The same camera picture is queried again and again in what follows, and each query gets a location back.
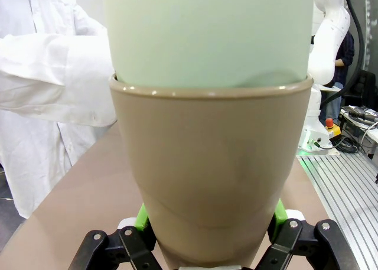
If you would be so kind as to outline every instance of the white cable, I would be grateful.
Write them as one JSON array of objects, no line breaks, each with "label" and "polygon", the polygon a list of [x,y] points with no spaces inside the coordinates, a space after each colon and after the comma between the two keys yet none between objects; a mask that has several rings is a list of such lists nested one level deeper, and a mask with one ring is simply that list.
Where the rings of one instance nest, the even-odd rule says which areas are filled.
[{"label": "white cable", "polygon": [[364,139],[365,139],[365,136],[366,136],[367,132],[368,132],[369,130],[371,130],[372,127],[376,126],[377,124],[378,124],[378,121],[377,121],[376,123],[370,125],[370,126],[366,129],[366,131],[365,131],[365,133],[364,133],[364,136],[362,136],[362,139],[361,139],[361,143],[360,143],[360,145],[363,145],[363,142],[364,142]]}]

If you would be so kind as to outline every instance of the plaid shirt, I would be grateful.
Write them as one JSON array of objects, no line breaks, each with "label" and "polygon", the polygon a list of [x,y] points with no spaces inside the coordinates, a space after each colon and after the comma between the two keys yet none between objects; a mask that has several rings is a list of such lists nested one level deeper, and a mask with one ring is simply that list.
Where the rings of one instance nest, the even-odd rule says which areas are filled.
[{"label": "plaid shirt", "polygon": [[336,66],[335,75],[333,76],[330,85],[339,82],[345,86],[348,74],[348,67],[352,64],[354,57],[354,39],[352,34],[348,31],[343,42],[338,49],[336,60],[341,59],[345,66]]}]

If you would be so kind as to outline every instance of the blue jeans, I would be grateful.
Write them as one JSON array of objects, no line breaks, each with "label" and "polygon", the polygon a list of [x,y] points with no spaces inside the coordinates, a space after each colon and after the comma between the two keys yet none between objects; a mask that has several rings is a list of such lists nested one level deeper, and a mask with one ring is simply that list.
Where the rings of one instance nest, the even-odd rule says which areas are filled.
[{"label": "blue jeans", "polygon": [[[344,86],[336,82],[335,87],[342,89]],[[327,97],[332,96],[334,92],[322,92],[321,94],[321,100],[325,100]],[[340,105],[341,105],[341,97],[338,97],[337,99],[333,100],[332,102],[326,104],[325,107],[322,108],[319,120],[320,122],[325,126],[325,120],[327,118],[332,118],[334,120],[334,123],[338,123],[338,114],[340,113]]]}]

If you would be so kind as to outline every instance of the person in dark shirt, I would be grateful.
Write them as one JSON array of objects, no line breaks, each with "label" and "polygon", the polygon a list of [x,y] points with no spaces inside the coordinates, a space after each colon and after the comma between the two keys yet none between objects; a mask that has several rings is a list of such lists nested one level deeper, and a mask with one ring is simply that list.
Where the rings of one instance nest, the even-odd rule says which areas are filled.
[{"label": "person in dark shirt", "polygon": [[[354,39],[352,34],[348,31],[343,42],[338,49],[335,61],[335,74],[332,81],[325,85],[326,87],[337,87],[342,89],[347,81],[348,68],[353,62],[354,57]],[[331,96],[333,92],[322,92],[322,101]],[[326,104],[319,115],[320,122],[325,125],[327,118],[337,120],[340,113],[341,97]]]}]

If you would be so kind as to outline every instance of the table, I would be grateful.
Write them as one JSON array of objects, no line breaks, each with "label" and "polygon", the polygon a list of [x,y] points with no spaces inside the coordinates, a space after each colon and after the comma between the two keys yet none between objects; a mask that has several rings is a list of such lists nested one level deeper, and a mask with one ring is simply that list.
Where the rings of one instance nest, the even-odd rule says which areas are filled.
[{"label": "table", "polygon": [[[298,160],[294,160],[281,198],[287,209],[302,211],[311,224],[328,218]],[[122,219],[137,215],[141,204],[116,124],[82,156],[16,232],[0,255],[0,269],[67,270],[88,231],[113,233]],[[268,246],[265,237],[254,265]],[[154,254],[166,269],[158,248]],[[131,266],[124,264],[119,269]],[[294,257],[289,269],[312,268],[304,257]]]}]

